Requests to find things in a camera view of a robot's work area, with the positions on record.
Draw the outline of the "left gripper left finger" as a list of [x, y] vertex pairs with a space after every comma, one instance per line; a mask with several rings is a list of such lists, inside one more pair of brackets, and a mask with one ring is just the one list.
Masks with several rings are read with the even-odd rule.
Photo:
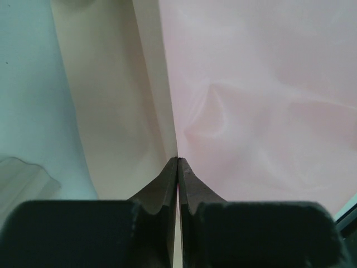
[[1, 230], [2, 267], [172, 267], [178, 159], [127, 200], [33, 200]]

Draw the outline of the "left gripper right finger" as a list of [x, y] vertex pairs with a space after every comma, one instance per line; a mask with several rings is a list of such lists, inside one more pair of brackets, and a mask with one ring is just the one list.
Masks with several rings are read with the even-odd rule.
[[178, 160], [184, 267], [347, 267], [348, 251], [314, 202], [229, 202]]

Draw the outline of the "cream printed ribbon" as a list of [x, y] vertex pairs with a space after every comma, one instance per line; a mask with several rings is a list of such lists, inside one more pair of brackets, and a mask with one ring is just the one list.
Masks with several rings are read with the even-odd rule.
[[61, 184], [36, 164], [10, 157], [1, 160], [1, 224], [21, 203], [58, 196]]

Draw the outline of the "pink wrapping paper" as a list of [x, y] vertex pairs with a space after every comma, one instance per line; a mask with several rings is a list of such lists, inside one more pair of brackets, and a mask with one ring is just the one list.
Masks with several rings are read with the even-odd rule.
[[355, 1], [52, 1], [89, 174], [171, 157], [226, 200], [356, 203]]

